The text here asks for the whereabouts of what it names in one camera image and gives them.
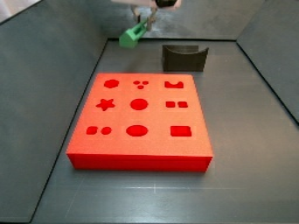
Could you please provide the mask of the white and red gripper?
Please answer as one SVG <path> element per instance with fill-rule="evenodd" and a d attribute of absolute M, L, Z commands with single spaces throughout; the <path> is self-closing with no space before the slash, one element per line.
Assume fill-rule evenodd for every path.
<path fill-rule="evenodd" d="M 183 0 L 111 0 L 118 4 L 129 4 L 131 6 L 131 11 L 134 13 L 134 19 L 141 22 L 141 12 L 139 7 L 151 8 L 151 14 L 147 17 L 146 28 L 150 32 L 153 30 L 153 25 L 155 23 L 155 14 L 158 9 L 163 10 L 178 10 L 182 7 Z"/>

